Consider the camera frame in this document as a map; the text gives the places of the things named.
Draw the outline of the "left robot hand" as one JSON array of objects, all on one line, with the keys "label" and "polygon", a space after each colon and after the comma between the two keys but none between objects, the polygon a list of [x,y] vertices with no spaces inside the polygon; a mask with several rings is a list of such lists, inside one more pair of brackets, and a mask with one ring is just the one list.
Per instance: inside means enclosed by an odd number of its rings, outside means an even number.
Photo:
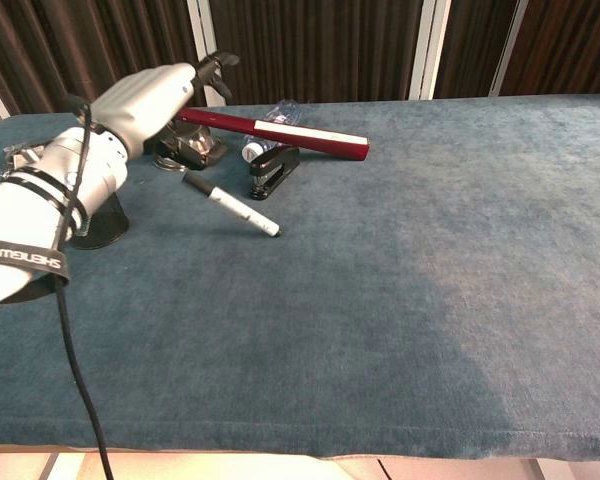
[{"label": "left robot hand", "polygon": [[238,63],[237,55],[216,51],[197,65],[161,65],[128,75],[91,104],[92,121],[113,133],[130,159],[136,158],[144,143],[186,106],[198,88],[209,85],[229,98],[231,92],[218,72]]}]

